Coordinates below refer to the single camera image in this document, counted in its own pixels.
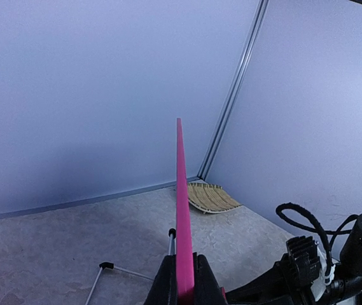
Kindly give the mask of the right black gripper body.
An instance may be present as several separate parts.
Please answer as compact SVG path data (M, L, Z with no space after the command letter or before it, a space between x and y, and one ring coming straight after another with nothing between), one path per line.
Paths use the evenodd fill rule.
M326 304L326 291L315 301L311 285L321 263L313 237L300 236L286 242L287 252L271 269L251 282L228 291L229 304Z

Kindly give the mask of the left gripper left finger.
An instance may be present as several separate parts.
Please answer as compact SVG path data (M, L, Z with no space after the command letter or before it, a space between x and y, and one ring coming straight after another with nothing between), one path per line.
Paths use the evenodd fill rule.
M158 269L144 305L176 305L177 303L176 256L166 255Z

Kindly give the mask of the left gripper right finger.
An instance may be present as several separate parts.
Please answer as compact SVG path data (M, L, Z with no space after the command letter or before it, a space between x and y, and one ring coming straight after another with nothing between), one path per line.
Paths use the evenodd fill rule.
M193 261L195 280L193 303L195 305L226 304L206 257L203 254L198 255L194 252Z

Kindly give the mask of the pink framed whiteboard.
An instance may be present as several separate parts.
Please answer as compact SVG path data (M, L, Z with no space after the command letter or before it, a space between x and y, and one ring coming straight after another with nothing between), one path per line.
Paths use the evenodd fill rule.
M169 230L168 255L176 256L176 280L178 285L177 304L193 304L195 286L193 247L183 131L181 119L179 118L177 119L176 166L176 228Z

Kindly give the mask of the red black whiteboard eraser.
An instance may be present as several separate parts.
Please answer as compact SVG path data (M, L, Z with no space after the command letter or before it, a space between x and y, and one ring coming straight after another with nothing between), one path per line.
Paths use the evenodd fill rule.
M220 287L221 295L223 296L224 300L226 301L226 292L224 287Z

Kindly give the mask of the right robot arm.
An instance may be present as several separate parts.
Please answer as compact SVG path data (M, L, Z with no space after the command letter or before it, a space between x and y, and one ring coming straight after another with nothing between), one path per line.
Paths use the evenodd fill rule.
M208 176L291 228L235 304L362 304L362 1L270 1Z

